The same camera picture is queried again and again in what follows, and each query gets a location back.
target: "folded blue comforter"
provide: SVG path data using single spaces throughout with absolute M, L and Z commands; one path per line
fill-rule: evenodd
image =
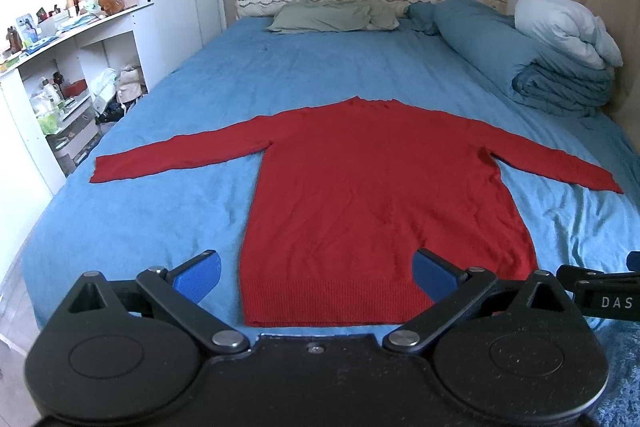
M 609 102 L 613 74 L 592 70 L 521 34 L 512 16 L 473 0 L 448 0 L 434 19 L 447 44 L 511 100 L 556 116 L 593 116 Z

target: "green pillow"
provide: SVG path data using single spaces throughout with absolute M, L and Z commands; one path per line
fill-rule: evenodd
M 300 0 L 285 4 L 267 29 L 292 34 L 392 30 L 396 27 L 395 7 L 384 1 Z

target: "bottle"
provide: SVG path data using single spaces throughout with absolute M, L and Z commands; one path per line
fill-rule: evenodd
M 18 30 L 13 26 L 7 28 L 6 39 L 9 41 L 9 45 L 11 46 L 12 55 L 20 53 L 22 50 L 22 41 L 20 40 L 20 35 L 18 35 Z
M 46 78 L 42 77 L 42 89 L 49 97 L 49 100 L 51 101 L 51 105 L 53 107 L 58 107 L 58 105 L 60 105 L 60 102 L 62 102 L 62 98 L 60 97 L 57 88 L 58 86 L 56 86 L 56 84 L 49 83 Z

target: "plastic bag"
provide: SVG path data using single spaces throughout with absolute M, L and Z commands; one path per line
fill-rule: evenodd
M 119 77 L 115 70 L 107 69 L 89 83 L 97 114 L 102 114 L 107 104 L 115 96 Z
M 119 104 L 125 104 L 136 100 L 143 94 L 145 79 L 139 66 L 126 66 L 120 72 L 118 81 L 117 100 Z

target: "ribbed hem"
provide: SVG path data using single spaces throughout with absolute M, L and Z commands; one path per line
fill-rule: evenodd
M 253 327 L 401 324 L 433 301 L 414 282 L 241 279 Z

